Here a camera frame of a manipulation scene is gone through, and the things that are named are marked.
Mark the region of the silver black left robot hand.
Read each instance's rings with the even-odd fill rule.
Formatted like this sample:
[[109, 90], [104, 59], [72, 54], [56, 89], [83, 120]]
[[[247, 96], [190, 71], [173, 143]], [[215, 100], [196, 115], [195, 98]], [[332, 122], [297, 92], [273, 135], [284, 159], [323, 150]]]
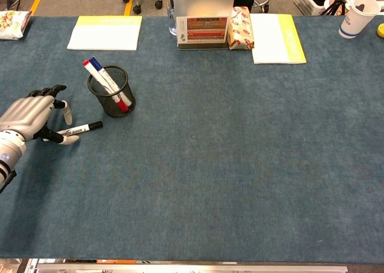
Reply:
[[47, 127], [54, 109], [61, 109], [65, 122], [72, 124], [69, 104], [56, 99], [57, 94], [65, 89], [65, 85], [55, 85], [34, 90], [27, 97], [16, 100], [1, 116], [1, 131], [9, 132], [24, 142], [41, 138], [60, 145], [70, 145], [79, 141], [78, 135], [63, 136]]

